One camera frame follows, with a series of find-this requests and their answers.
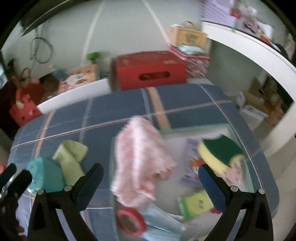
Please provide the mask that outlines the blue plaid bed sheet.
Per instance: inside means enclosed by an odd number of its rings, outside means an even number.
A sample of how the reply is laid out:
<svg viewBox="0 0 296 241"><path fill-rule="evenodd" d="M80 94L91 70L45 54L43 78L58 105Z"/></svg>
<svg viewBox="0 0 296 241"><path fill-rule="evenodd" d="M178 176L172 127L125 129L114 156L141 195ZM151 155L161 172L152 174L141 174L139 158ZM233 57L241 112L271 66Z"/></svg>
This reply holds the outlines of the blue plaid bed sheet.
<svg viewBox="0 0 296 241"><path fill-rule="evenodd" d="M80 215L97 240L144 240L131 237L118 226L115 213L126 206L111 192L115 175L115 138L133 116L147 119L158 131L191 126L228 123L241 138L244 158L243 192L265 191L271 218L278 209L279 193L260 145L225 93L213 85L179 84L119 91L94 97L42 115L22 126L12 144L9 164L19 171L36 157L52 159L60 143L80 142L88 147L81 163L86 175L95 163L104 168L104 177ZM26 189L18 201L16 217L28 237L28 228L37 194ZM67 240L76 240L62 210L56 210ZM245 210L241 210L227 240L234 240Z"/></svg>

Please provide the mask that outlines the green wet wipes pack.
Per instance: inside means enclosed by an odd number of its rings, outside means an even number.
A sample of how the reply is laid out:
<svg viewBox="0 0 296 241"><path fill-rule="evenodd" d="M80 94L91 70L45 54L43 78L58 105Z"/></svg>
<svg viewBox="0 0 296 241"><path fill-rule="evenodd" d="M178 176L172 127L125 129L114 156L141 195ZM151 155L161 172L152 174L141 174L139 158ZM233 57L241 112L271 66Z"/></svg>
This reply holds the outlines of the green wet wipes pack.
<svg viewBox="0 0 296 241"><path fill-rule="evenodd" d="M205 190L178 199L179 208L185 220L191 220L200 214L211 211L214 205Z"/></svg>

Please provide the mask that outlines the orange illustrated toy box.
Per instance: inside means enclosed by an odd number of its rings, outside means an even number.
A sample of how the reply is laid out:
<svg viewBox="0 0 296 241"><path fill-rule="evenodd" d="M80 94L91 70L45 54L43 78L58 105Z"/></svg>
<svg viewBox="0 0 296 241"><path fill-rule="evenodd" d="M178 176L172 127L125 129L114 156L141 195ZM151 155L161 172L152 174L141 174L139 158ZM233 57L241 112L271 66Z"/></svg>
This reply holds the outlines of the orange illustrated toy box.
<svg viewBox="0 0 296 241"><path fill-rule="evenodd" d="M59 83L57 93L62 94L68 90L81 87L97 80L97 65L90 64L83 66L72 71L70 75Z"/></svg>

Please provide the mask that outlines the white desk edge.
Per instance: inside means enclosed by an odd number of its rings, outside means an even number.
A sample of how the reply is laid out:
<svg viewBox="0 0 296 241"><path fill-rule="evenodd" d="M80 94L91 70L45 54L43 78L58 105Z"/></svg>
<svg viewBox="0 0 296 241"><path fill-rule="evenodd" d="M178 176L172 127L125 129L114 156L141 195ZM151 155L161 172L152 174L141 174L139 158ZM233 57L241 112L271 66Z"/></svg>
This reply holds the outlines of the white desk edge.
<svg viewBox="0 0 296 241"><path fill-rule="evenodd" d="M271 75L295 100L295 66L264 42L240 31L209 22L202 22L202 31L249 58ZM261 143L266 155L273 155L295 136L295 103Z"/></svg>

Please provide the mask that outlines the light blue plastic bag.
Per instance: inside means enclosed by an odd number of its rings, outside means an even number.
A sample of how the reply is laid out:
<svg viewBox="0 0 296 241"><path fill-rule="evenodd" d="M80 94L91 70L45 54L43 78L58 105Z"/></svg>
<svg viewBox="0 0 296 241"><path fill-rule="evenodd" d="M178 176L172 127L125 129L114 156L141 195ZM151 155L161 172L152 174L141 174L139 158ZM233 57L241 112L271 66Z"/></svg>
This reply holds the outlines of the light blue plastic bag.
<svg viewBox="0 0 296 241"><path fill-rule="evenodd" d="M165 212L142 210L146 231L140 236L145 240L181 240L186 227Z"/></svg>

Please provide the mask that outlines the red patterned gift box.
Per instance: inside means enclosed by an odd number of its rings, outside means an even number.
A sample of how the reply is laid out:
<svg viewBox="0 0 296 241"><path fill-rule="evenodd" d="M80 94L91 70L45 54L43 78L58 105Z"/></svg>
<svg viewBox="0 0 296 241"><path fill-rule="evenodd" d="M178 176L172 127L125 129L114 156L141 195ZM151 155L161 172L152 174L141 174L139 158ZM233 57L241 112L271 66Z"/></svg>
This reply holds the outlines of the red patterned gift box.
<svg viewBox="0 0 296 241"><path fill-rule="evenodd" d="M173 46L170 46L170 52L185 62L188 78L204 78L206 76L211 60L209 56L186 55Z"/></svg>

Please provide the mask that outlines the red felt handbag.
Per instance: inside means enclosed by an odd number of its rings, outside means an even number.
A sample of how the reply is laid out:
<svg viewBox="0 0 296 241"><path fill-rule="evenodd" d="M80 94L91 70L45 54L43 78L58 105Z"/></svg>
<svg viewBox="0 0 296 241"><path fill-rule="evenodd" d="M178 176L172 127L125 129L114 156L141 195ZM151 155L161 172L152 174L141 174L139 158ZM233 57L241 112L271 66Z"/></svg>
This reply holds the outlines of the red felt handbag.
<svg viewBox="0 0 296 241"><path fill-rule="evenodd" d="M23 126L29 121L42 115L38 109L41 103L45 88L37 79L26 87L16 89L15 99L11 104L9 113L18 126Z"/></svg>

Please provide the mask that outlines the yellow gift box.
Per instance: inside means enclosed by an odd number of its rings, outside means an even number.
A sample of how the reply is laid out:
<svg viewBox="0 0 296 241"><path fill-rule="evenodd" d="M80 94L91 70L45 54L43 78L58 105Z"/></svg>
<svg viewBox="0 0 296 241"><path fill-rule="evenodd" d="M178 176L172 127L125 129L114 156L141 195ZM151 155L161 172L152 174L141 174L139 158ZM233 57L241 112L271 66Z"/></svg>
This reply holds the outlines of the yellow gift box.
<svg viewBox="0 0 296 241"><path fill-rule="evenodd" d="M169 41L174 47L187 45L204 48L207 43L207 34L198 30L191 21L185 21L180 25L170 26Z"/></svg>

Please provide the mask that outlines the white tray with mint rim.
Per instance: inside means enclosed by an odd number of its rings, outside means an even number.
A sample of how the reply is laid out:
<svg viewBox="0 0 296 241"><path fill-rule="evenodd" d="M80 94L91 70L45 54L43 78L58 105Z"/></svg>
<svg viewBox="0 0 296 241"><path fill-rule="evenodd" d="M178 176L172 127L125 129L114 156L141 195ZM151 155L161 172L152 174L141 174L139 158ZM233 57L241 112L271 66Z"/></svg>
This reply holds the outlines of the white tray with mint rim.
<svg viewBox="0 0 296 241"><path fill-rule="evenodd" d="M228 123L175 128L162 130L160 133L165 141L168 154L175 160L177 166L168 180L156 180L156 201L152 206L158 207L178 222L177 227L181 232L181 240L202 239L214 228L220 215L207 211L190 220L184 220L181 214L179 200L202 190L201 183L194 187L181 181L181 176L184 175L189 165L185 160L186 140L191 138L199 141L202 138L217 138L225 135L241 146L241 138Z"/></svg>

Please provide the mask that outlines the white foam board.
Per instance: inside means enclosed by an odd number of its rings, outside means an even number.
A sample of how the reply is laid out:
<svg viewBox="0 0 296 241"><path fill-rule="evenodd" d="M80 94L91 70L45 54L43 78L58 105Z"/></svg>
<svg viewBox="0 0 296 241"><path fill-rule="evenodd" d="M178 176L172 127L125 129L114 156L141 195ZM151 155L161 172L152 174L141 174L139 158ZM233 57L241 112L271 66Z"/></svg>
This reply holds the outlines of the white foam board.
<svg viewBox="0 0 296 241"><path fill-rule="evenodd" d="M51 99L39 104L37 108L42 114L47 114L53 110L110 93L111 87L109 80L104 78L63 92L62 94L52 97Z"/></svg>

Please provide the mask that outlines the light green cloth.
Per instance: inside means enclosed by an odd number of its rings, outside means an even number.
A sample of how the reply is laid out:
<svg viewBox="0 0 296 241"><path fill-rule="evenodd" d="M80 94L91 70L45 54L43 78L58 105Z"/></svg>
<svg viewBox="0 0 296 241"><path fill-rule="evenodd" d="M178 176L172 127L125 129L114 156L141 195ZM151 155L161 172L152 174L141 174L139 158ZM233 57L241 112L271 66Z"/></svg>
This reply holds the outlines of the light green cloth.
<svg viewBox="0 0 296 241"><path fill-rule="evenodd" d="M88 152L88 147L73 140L62 141L52 159L61 166L66 185L74 186L84 176L81 163Z"/></svg>

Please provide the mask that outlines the green yellow scouring sponge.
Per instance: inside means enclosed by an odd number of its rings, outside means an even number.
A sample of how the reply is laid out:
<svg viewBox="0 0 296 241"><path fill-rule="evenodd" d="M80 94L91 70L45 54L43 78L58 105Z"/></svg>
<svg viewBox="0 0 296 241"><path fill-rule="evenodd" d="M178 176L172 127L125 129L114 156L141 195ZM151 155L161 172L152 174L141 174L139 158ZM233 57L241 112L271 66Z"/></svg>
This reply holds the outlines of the green yellow scouring sponge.
<svg viewBox="0 0 296 241"><path fill-rule="evenodd" d="M218 138L204 138L197 145L203 161L216 173L223 174L233 164L240 164L244 158L243 151L232 139L225 135Z"/></svg>

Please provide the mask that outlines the pink white wavy cloth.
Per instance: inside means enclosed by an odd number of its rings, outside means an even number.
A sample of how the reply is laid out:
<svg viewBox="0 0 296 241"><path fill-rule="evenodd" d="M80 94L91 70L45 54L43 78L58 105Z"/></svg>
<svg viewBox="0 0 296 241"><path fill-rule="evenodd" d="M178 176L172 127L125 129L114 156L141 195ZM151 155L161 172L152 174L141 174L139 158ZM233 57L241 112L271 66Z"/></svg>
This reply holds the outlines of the pink white wavy cloth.
<svg viewBox="0 0 296 241"><path fill-rule="evenodd" d="M122 205L136 209L155 201L155 179L167 180L177 164L159 131L138 115L115 138L115 163L111 192Z"/></svg>

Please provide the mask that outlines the pink fuzzy scrunchie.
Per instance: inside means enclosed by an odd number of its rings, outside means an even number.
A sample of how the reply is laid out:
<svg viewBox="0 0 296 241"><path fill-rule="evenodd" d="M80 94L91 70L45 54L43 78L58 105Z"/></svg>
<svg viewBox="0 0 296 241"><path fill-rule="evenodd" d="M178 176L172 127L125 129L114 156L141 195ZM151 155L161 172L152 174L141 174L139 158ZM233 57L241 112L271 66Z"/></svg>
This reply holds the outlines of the pink fuzzy scrunchie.
<svg viewBox="0 0 296 241"><path fill-rule="evenodd" d="M233 162L224 172L224 180L228 185L242 185L243 181L243 169L240 161Z"/></svg>

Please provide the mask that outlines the red tape roll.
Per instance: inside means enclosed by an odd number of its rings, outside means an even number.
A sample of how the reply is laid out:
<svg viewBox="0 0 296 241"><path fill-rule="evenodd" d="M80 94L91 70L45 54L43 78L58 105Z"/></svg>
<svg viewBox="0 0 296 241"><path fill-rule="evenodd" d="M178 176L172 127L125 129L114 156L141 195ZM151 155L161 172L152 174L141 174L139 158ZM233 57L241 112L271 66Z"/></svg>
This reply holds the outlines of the red tape roll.
<svg viewBox="0 0 296 241"><path fill-rule="evenodd" d="M125 207L115 213L117 226L131 237L140 237L147 231L143 216L134 208Z"/></svg>

